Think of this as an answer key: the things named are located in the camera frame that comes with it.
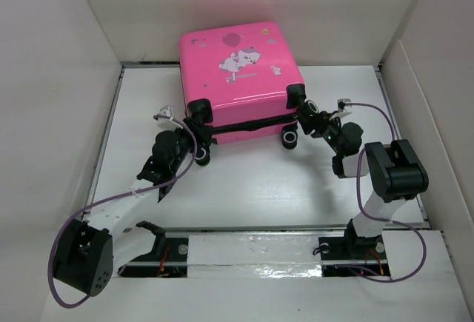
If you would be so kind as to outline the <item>pink hard-shell suitcase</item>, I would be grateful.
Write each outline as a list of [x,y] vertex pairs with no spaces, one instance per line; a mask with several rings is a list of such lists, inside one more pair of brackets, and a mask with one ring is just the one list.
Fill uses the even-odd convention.
[[212,144],[280,135],[296,147],[304,79],[275,22],[186,33],[179,62],[186,117],[214,127]]

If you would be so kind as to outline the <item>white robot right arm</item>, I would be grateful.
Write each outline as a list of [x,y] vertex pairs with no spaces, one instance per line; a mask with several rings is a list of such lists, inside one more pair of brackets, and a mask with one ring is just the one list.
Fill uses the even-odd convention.
[[427,190],[427,171],[407,139],[363,144],[358,124],[342,125],[330,113],[299,110],[297,119],[305,134],[324,139],[333,149],[335,175],[356,179],[360,213],[343,236],[322,241],[319,251],[341,260],[361,259],[381,243],[382,231],[404,202]]

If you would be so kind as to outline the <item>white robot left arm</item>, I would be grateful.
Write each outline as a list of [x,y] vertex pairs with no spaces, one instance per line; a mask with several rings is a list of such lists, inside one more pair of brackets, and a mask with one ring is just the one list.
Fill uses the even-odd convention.
[[157,260],[166,249],[166,232],[149,221],[154,207],[188,171],[209,157],[215,129],[198,117],[179,121],[174,130],[161,131],[151,156],[128,191],[93,202],[74,212],[54,239],[47,265],[47,282],[57,304],[65,309],[80,306],[64,301],[57,281],[91,298],[101,293],[118,271],[140,255]]

